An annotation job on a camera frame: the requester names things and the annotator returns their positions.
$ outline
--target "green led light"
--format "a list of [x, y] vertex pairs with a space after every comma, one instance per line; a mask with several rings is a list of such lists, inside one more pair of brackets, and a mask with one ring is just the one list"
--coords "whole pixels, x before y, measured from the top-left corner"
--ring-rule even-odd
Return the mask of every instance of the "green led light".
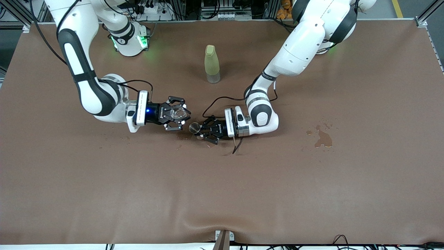
[[147, 39], [145, 37], [137, 36], [137, 39], [139, 40], [140, 46], [142, 46], [142, 48], [147, 47]]
[[117, 49], [117, 45], [115, 44], [115, 40], [114, 40], [114, 38], [112, 36], [111, 36], [111, 40], [114, 43], [114, 48]]

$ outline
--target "yellow floor line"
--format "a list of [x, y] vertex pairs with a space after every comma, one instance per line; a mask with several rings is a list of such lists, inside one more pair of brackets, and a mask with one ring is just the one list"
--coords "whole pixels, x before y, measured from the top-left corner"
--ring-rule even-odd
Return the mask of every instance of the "yellow floor line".
[[393, 3], [393, 7], [395, 8], [396, 16], [398, 18], [404, 18], [404, 16], [402, 15], [402, 12], [401, 12], [401, 8], [399, 7], [398, 0], [392, 0], [392, 3]]

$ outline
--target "metal frame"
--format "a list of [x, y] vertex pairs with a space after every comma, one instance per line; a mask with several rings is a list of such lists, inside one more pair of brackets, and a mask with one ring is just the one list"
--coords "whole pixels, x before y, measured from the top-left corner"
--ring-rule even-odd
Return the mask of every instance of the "metal frame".
[[5, 8], [11, 15], [13, 15], [19, 22], [22, 23], [20, 26], [30, 27], [32, 23], [32, 15], [31, 12], [22, 5], [19, 1], [14, 0], [2, 0], [1, 5]]
[[427, 19], [437, 10], [444, 0], [434, 0], [419, 16], [416, 17], [416, 25], [418, 27], [427, 26]]

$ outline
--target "liquid puddle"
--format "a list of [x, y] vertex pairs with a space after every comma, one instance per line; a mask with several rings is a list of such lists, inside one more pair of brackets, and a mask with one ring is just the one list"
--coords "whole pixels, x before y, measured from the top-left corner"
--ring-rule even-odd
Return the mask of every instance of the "liquid puddle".
[[319, 148], [320, 146], [324, 146], [326, 148], [333, 147], [333, 140], [329, 134], [321, 131], [321, 126], [316, 126], [316, 130], [318, 131], [319, 140], [314, 144], [315, 148]]

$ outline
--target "black band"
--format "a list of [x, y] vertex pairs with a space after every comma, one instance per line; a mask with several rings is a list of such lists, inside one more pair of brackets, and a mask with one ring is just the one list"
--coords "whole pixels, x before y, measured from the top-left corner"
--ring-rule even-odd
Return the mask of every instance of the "black band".
[[350, 30], [356, 24], [357, 14], [353, 8], [350, 8], [347, 15], [344, 17], [342, 22], [339, 24], [337, 29], [334, 31], [333, 35], [330, 37], [329, 41], [332, 43], [340, 43], [348, 35]]
[[265, 73], [265, 70], [264, 71], [262, 71], [262, 77], [263, 78], [265, 78], [265, 79], [267, 79], [267, 80], [269, 80], [269, 81], [275, 81], [276, 80], [276, 78], [275, 77], [272, 77], [271, 75], [268, 75], [267, 73]]
[[118, 44], [126, 45], [128, 41], [134, 36], [135, 28], [134, 25], [131, 24], [130, 32], [123, 36], [112, 36], [114, 41], [118, 42]]
[[125, 32], [125, 30], [127, 30], [129, 27], [130, 27], [130, 21], [128, 20], [127, 24], [125, 25], [125, 27], [123, 29], [120, 29], [120, 30], [110, 30], [110, 29], [108, 29], [108, 31], [110, 33], [114, 33], [114, 34], [120, 34], [120, 33]]
[[296, 3], [294, 3], [293, 9], [291, 10], [291, 16], [294, 21], [301, 21], [309, 2], [310, 0], [297, 0]]
[[121, 95], [120, 95], [120, 89], [119, 86], [117, 85], [117, 83], [115, 83], [112, 80], [104, 80], [104, 79], [99, 79], [99, 82], [103, 82], [103, 83], [107, 83], [111, 86], [111, 88], [115, 91], [115, 93], [117, 94], [117, 100], [120, 100]]
[[255, 90], [251, 90], [250, 92], [248, 92], [248, 95], [254, 94], [254, 93], [263, 93], [263, 94], [267, 94], [267, 92], [261, 90], [261, 89], [255, 89]]
[[[82, 43], [80, 42], [80, 39], [77, 36], [76, 32], [71, 29], [64, 28], [59, 32], [58, 40], [63, 56], [66, 58], [66, 63], [68, 64], [69, 71], [71, 72], [71, 75], [74, 78], [74, 82], [77, 87], [77, 91], [79, 92], [80, 98], [82, 97], [82, 95], [79, 87], [79, 82], [76, 81], [77, 79], [75, 78], [75, 76], [78, 76], [79, 79], [86, 79], [91, 77], [89, 80], [87, 80], [88, 84], [90, 86], [90, 89], [97, 96], [102, 105], [101, 111], [98, 113], [94, 113], [93, 115], [95, 116], [109, 115], [116, 106], [115, 100], [108, 92], [99, 87], [97, 81], [94, 79], [95, 73], [89, 65], [88, 58], [85, 55]], [[74, 74], [71, 67], [71, 63], [66, 54], [65, 44], [70, 44], [72, 46], [84, 73], [78, 75]]]
[[87, 71], [83, 74], [74, 75], [74, 76], [72, 76], [72, 78], [74, 79], [74, 82], [81, 82], [81, 81], [87, 81], [87, 80], [94, 79], [96, 76], [97, 75], [95, 74], [95, 71], [91, 70], [91, 71]]

